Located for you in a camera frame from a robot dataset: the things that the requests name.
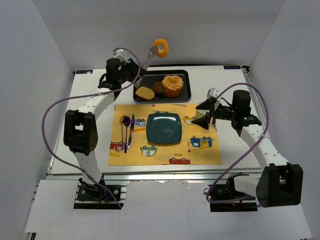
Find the dark teal square plate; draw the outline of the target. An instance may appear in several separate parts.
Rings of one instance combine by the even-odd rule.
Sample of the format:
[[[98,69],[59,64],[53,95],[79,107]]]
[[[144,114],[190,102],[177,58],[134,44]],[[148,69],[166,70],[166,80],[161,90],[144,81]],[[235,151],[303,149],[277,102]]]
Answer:
[[[149,114],[146,121],[147,141],[156,145],[175,145],[182,139],[182,122],[176,113]]]

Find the yellow vehicle print placemat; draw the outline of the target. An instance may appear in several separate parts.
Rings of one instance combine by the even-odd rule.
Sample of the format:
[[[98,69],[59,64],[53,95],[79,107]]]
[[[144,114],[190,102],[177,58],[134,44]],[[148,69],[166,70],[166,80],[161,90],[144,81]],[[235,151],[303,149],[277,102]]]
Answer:
[[[182,125],[182,137],[178,144],[157,145],[147,140],[146,125],[150,114],[178,114]],[[123,125],[121,142],[122,115],[130,118],[127,128],[127,143],[130,135],[132,114],[135,126],[132,142],[124,153],[126,127]],[[144,165],[219,165],[221,153],[218,132],[215,127],[208,130],[192,124],[195,119],[196,104],[117,104],[114,109],[112,134],[109,145],[109,166]]]

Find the glazed ring donut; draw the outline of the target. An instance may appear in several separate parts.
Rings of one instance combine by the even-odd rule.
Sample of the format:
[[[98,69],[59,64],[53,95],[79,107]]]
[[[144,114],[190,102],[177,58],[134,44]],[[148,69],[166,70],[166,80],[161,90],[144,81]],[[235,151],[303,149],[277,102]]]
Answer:
[[[163,38],[158,38],[153,42],[155,47],[156,56],[159,58],[164,58],[169,52],[169,45]]]

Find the brown chocolate croissant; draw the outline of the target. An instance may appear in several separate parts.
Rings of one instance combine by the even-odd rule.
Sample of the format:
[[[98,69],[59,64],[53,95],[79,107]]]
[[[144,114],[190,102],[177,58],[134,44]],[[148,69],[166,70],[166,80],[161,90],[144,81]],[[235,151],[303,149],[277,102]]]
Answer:
[[[152,86],[154,94],[160,98],[165,97],[165,89],[161,82],[155,82]]]

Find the purple iridescent knife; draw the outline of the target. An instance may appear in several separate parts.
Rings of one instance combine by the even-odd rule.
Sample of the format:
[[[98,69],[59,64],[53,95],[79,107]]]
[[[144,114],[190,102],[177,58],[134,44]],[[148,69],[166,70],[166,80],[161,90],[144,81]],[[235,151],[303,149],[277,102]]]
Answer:
[[[133,135],[133,132],[134,132],[134,128],[135,128],[135,115],[132,114],[131,124],[130,124],[130,131],[129,131],[129,138],[128,138],[128,142],[127,142],[127,146],[126,146],[127,150],[131,147],[132,135]]]

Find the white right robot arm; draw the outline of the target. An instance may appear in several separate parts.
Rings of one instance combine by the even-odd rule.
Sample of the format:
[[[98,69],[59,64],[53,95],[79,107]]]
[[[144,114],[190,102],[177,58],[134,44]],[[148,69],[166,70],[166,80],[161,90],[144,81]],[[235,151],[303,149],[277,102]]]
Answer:
[[[248,145],[246,153],[253,153],[262,174],[259,178],[242,172],[231,174],[222,190],[216,190],[214,184],[210,186],[206,193],[207,200],[211,204],[224,204],[253,197],[263,208],[299,205],[303,169],[299,164],[291,164],[265,137],[264,126],[251,113],[250,93],[235,90],[230,106],[222,105],[218,94],[215,88],[208,91],[207,99],[196,107],[197,110],[204,110],[205,115],[192,123],[208,130],[216,120],[230,121],[232,128]]]

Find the pale yellow cup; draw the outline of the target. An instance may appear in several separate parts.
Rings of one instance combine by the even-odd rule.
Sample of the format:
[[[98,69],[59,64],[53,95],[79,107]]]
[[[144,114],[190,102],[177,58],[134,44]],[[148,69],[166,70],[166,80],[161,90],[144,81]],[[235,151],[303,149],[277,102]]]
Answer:
[[[197,109],[195,112],[195,118],[200,119],[200,118],[204,117],[206,115],[206,113],[207,113],[206,110]]]

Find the purple iridescent spoon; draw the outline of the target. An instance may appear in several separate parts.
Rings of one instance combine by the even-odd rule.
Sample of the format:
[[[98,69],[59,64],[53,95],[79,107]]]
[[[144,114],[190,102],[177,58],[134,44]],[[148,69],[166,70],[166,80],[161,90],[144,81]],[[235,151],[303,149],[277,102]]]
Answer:
[[[127,137],[128,137],[128,126],[131,123],[131,119],[128,116],[125,116],[123,119],[123,124],[126,127],[125,130],[125,144],[124,144],[124,153],[127,153]]]

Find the black baking tray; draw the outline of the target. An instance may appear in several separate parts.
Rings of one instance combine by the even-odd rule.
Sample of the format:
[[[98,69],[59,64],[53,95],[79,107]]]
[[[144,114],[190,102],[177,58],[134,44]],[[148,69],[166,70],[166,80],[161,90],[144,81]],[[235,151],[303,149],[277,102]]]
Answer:
[[[154,83],[161,82],[166,76],[178,76],[182,78],[183,88],[179,96],[175,98],[168,98],[165,95],[155,95],[151,100],[142,99],[136,95],[137,88],[133,87],[132,98],[136,103],[152,103],[152,104],[164,104],[164,103],[186,103],[190,100],[192,93],[190,87],[189,74],[183,69],[169,69],[169,70],[150,70],[142,78],[140,87],[147,87],[152,89]]]

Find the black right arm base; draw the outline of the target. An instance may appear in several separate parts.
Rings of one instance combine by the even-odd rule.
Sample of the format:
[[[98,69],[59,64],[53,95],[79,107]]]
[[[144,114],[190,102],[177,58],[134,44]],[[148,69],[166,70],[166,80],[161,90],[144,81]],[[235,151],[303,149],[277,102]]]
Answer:
[[[210,200],[212,201],[224,201],[236,198],[245,197],[246,194],[238,192],[234,187],[234,178],[239,176],[247,176],[248,174],[243,174],[242,172],[237,174],[231,174],[228,176],[226,183],[217,184],[213,187],[210,192]],[[254,197],[247,199],[236,200],[233,202],[210,204],[210,211],[212,213],[235,213],[235,212],[257,212],[258,205]]]

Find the silver metal tongs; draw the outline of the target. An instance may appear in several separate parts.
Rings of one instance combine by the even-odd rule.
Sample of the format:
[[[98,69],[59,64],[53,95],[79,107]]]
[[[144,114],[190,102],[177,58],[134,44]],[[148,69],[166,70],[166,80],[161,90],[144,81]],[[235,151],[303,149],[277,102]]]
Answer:
[[[157,57],[159,53],[159,48],[155,45],[153,45],[148,53],[147,59],[145,60],[144,64],[142,65],[142,68],[147,70],[148,67],[151,65],[151,62],[153,58]]]

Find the sugared orange brioche bun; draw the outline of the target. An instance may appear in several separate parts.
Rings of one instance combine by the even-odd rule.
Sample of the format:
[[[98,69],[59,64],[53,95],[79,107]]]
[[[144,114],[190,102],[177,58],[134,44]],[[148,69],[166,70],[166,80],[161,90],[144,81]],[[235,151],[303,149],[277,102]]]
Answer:
[[[161,82],[164,88],[164,95],[168,98],[178,97],[184,87],[184,82],[181,77],[177,75],[167,75]]]

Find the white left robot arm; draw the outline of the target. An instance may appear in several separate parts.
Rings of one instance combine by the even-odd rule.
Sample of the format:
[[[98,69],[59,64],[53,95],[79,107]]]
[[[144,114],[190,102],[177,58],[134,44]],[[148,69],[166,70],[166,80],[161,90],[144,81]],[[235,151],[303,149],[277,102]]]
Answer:
[[[63,142],[76,157],[87,184],[99,183],[103,178],[95,154],[98,144],[97,119],[117,99],[123,83],[138,80],[143,74],[131,58],[110,58],[106,61],[106,73],[99,79],[97,95],[78,109],[66,112]]]

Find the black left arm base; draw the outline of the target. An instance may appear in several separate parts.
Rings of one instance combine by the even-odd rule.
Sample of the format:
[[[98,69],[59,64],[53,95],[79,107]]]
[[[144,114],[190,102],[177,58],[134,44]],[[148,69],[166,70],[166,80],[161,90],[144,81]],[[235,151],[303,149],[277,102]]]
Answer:
[[[114,197],[96,184],[79,178],[73,208],[76,210],[120,210]]]

